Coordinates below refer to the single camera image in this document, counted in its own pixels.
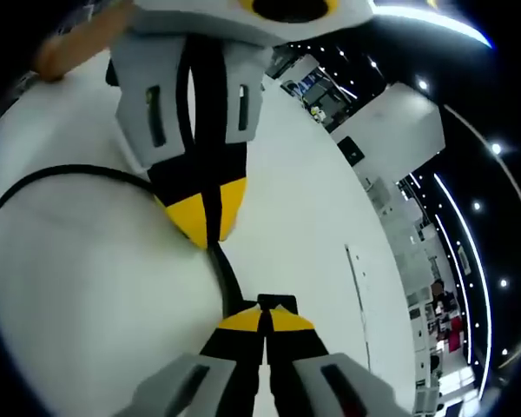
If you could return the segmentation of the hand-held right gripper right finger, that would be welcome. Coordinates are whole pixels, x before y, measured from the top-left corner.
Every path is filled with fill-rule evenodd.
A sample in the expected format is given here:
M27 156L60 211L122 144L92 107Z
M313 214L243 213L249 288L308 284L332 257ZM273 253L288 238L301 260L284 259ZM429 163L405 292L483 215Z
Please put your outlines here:
M392 387L344 353L329 353L314 325L269 310L270 390L280 416L407 416Z

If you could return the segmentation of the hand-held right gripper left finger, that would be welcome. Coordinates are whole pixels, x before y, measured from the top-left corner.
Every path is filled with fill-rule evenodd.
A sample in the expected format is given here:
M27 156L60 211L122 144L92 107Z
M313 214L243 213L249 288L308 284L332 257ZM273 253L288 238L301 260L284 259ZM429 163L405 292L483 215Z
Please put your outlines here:
M141 382L127 416L251 416L264 334L261 306L223 319L198 354L182 354Z

